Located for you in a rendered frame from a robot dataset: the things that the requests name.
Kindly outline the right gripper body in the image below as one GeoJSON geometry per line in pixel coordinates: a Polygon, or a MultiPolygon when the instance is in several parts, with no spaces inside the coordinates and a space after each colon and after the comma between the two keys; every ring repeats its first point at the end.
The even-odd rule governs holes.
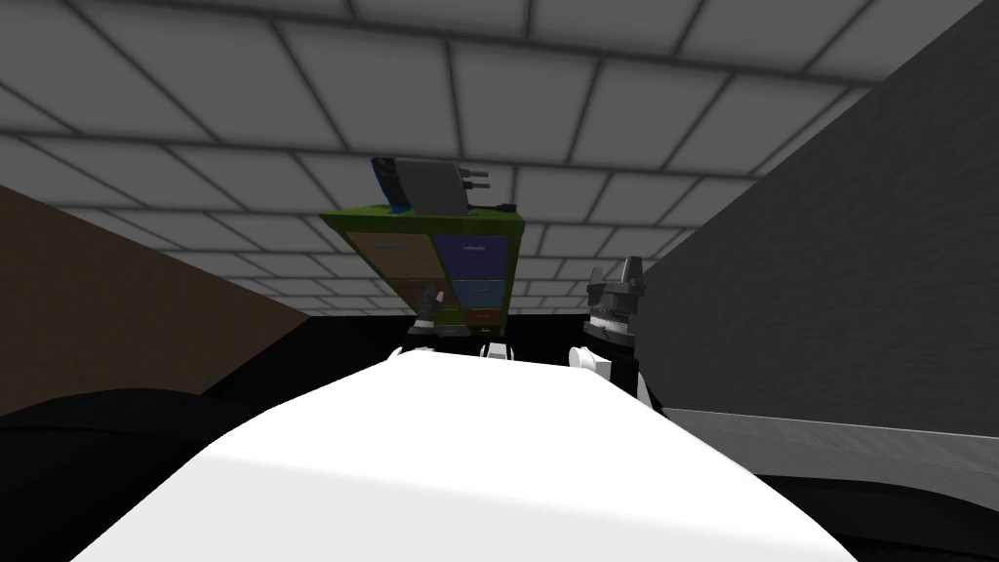
{"type": "Polygon", "coordinates": [[[640,281],[588,284],[587,306],[592,314],[605,310],[616,315],[634,315],[638,313],[639,299],[646,295],[646,288],[647,284],[640,281]]]}

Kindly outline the green cupboard with coloured drawers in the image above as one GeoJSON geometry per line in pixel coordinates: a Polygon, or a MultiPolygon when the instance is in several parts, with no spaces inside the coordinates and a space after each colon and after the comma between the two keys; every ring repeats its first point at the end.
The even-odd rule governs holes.
{"type": "Polygon", "coordinates": [[[382,205],[321,214],[412,310],[429,288],[442,297],[442,338],[503,336],[525,220],[513,203],[473,205],[487,172],[454,161],[371,161],[382,205]]]}

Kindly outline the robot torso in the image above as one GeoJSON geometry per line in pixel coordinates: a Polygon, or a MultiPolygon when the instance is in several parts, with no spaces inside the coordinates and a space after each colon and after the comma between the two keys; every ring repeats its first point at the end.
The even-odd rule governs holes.
{"type": "Polygon", "coordinates": [[[410,351],[260,413],[73,562],[855,562],[580,368],[410,351]]]}

